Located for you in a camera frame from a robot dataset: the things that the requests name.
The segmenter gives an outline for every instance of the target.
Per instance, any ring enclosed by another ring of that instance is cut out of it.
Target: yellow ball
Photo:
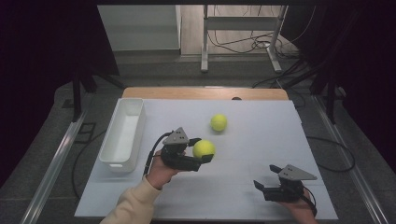
[[[192,155],[195,158],[202,158],[202,156],[210,154],[216,154],[216,147],[208,140],[200,140],[192,148]]]
[[[217,114],[210,120],[210,126],[213,130],[221,132],[227,127],[227,117],[223,114]]]

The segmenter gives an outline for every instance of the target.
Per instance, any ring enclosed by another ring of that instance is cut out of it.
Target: human hand
[[[308,190],[304,189],[304,196],[309,199]],[[290,213],[300,224],[317,224],[314,214],[312,213],[311,207],[304,200],[299,199],[293,203],[279,202],[281,205],[289,209]]]
[[[159,150],[154,154],[146,179],[155,189],[162,189],[163,185],[168,183],[172,176],[177,175],[178,172],[180,171],[172,169],[163,163],[163,160],[161,159],[161,151]]]

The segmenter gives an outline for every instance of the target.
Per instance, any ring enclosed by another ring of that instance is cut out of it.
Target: black cable
[[[292,189],[291,187],[288,186],[283,186],[284,189],[290,191],[291,193],[299,196],[300,199],[302,199],[304,202],[306,202],[308,204],[308,206],[311,208],[312,210],[312,214],[314,214],[314,217],[317,215],[318,213],[318,209],[317,209],[317,200],[315,199],[315,196],[312,194],[311,190],[309,190],[308,188],[306,188],[305,186],[303,186],[303,188],[307,189],[308,192],[312,195],[314,202],[312,203],[311,200],[309,200],[307,197],[305,197],[304,194],[297,192],[296,190]]]
[[[260,16],[260,11],[262,11],[262,6],[259,7],[259,13],[257,13],[257,17]],[[251,33],[250,33],[250,38],[253,37],[253,32],[254,32],[254,31],[251,31]]]
[[[218,8],[218,5],[214,5],[214,8],[213,8],[213,16],[216,17],[216,10],[218,11],[219,15],[221,16],[220,11],[219,11],[219,8]],[[219,44],[218,36],[217,36],[217,34],[216,34],[216,30],[215,30],[215,40],[216,40],[216,43]]]
[[[232,51],[232,52],[234,52],[234,53],[249,53],[249,52],[255,50],[254,48],[253,48],[253,49],[249,49],[249,50],[247,50],[247,51],[237,51],[237,50],[234,50],[234,49],[230,49],[230,48],[224,47],[224,46],[222,46],[222,45],[217,45],[217,44],[215,44],[215,43],[212,41],[212,38],[210,38],[210,34],[207,34],[207,36],[209,37],[210,42],[212,42],[212,44],[213,44],[214,46],[219,47],[219,48],[223,48],[223,49],[230,50],[230,51]]]
[[[313,196],[313,198],[315,199],[315,197],[314,197],[314,195],[312,194],[312,192],[308,189],[308,192]],[[301,194],[301,193],[298,193],[298,192],[296,192],[297,193],[297,195],[304,201],[304,202],[306,202],[308,205],[309,205],[309,207],[311,208],[311,210],[312,210],[312,213],[314,214],[314,217],[317,215],[317,213],[318,213],[318,209],[317,209],[317,205],[316,205],[316,200],[315,200],[315,203],[312,203],[311,202],[311,200],[309,200],[307,197],[305,197],[305,195],[303,195],[303,194]]]
[[[282,77],[277,78],[277,79],[270,85],[270,88],[273,88],[274,85],[275,85],[280,79],[283,79],[284,77],[289,76],[289,75],[292,75],[292,74],[297,74],[297,73],[299,73],[299,72],[302,72],[303,70],[305,70],[305,68],[306,68],[307,66],[308,66],[308,63],[306,63],[304,67],[302,67],[301,69],[299,69],[299,70],[297,70],[297,71],[294,71],[294,70],[296,70],[298,67],[292,69],[292,70],[289,71],[286,75],[283,75]]]
[[[154,157],[155,148],[158,146],[158,144],[161,142],[161,140],[163,138],[165,138],[166,136],[169,136],[169,135],[171,135],[171,133],[165,133],[165,134],[161,135],[161,137],[157,140],[157,142],[155,142],[154,147],[148,154],[148,160],[146,161],[145,171],[143,172],[143,175],[146,175],[149,173],[149,167],[151,166],[151,161],[152,161],[152,158]]]
[[[289,88],[289,90],[293,91],[296,95],[298,95],[303,100],[303,104],[302,105],[296,105],[295,108],[298,109],[298,108],[305,107],[306,106],[305,98],[299,92],[297,92],[296,90],[294,90],[292,88]]]
[[[92,143],[94,140],[96,140],[96,138],[98,138],[100,135],[104,134],[105,132],[106,132],[106,130],[102,131],[101,133],[99,133],[95,137],[93,137],[90,141],[88,141],[86,143],[86,145],[78,153],[78,155],[74,161],[73,168],[72,168],[72,186],[73,186],[73,191],[78,199],[81,199],[81,196],[79,196],[79,194],[77,192],[77,187],[76,187],[76,182],[75,182],[75,171],[76,171],[78,159],[81,156],[82,152],[84,152],[84,149],[87,148],[90,145],[90,143]]]
[[[276,53],[276,56],[277,56],[277,57],[283,58],[283,59],[300,59],[300,58],[301,58],[301,55],[298,55],[298,56],[289,56],[289,55],[285,54],[285,53],[282,51],[282,48],[283,48],[283,46],[284,46],[282,40],[278,39],[277,41],[280,42],[280,46],[278,47],[279,49],[278,49],[278,48],[275,48],[275,53]]]
[[[284,71],[280,76],[277,76],[277,77],[270,77],[270,78],[267,78],[267,79],[265,79],[265,80],[255,82],[255,83],[253,83],[253,85],[251,86],[251,88],[254,89],[254,88],[256,88],[257,86],[259,86],[260,84],[265,83],[265,82],[267,82],[267,81],[271,81],[271,80],[273,80],[273,79],[277,79],[277,78],[284,77],[284,76],[288,76],[288,75],[292,74],[292,72],[293,72],[295,69],[297,69],[298,66],[300,66],[300,64],[301,64],[302,62],[303,62],[303,59],[300,59],[299,61],[297,61],[296,63],[294,63],[289,69],[287,69],[286,71]]]
[[[319,137],[313,137],[313,136],[307,136],[307,139],[315,139],[315,140],[319,140],[319,141],[324,141],[324,142],[328,142],[328,143],[332,143],[332,144],[336,144],[337,146],[341,147],[343,150],[345,150],[346,152],[349,153],[351,159],[352,159],[352,164],[350,165],[350,167],[344,169],[344,170],[335,170],[333,168],[329,168],[327,166],[324,166],[322,164],[317,163],[317,165],[325,170],[331,171],[331,172],[336,172],[336,173],[345,173],[348,172],[350,170],[352,170],[355,165],[356,165],[356,160],[355,157],[353,156],[353,153],[349,150],[349,148],[345,147],[344,145],[338,143],[338,142],[334,142],[332,140],[329,139],[325,139],[325,138],[319,138]]]
[[[242,41],[245,41],[245,40],[250,40],[250,39],[252,39],[252,38],[260,38],[260,37],[265,37],[265,36],[271,37],[271,36],[270,36],[271,34],[272,34],[272,33],[268,33],[268,34],[266,34],[266,35],[256,35],[256,36],[252,36],[252,37],[248,37],[248,38],[244,38],[244,39],[239,39],[239,40],[235,40],[235,41],[231,41],[231,42],[225,42],[225,43],[219,43],[219,41],[217,41],[217,40],[216,40],[216,42],[217,42],[219,45],[229,45],[229,44],[234,44],[234,43],[242,42]]]
[[[272,6],[270,6],[271,9],[271,13],[273,14],[273,16],[275,16],[274,11],[272,10]]]
[[[258,40],[258,37],[251,37],[253,39],[253,43],[251,43],[251,47],[254,49],[267,49],[269,48],[269,44],[271,43],[268,40]]]
[[[249,6],[247,6],[247,11],[244,13],[244,15],[242,15],[242,16],[245,16],[247,13],[248,13],[248,7]]]

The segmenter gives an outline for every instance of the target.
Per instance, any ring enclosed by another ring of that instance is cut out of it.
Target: dark background
[[[117,75],[118,68],[94,2],[1,1],[0,8],[3,185],[47,118],[56,89],[74,73]]]
[[[351,10],[345,6],[316,8],[311,25],[294,42],[311,66],[325,58]],[[313,7],[290,7],[281,34],[288,40],[295,39],[305,29],[312,12]],[[395,12],[395,3],[368,1],[332,65],[337,86],[346,92],[344,107],[394,172]]]

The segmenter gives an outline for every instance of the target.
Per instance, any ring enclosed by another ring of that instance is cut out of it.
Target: wooden edge
[[[204,88],[204,87],[130,87],[122,98],[191,100],[289,100],[281,89]]]

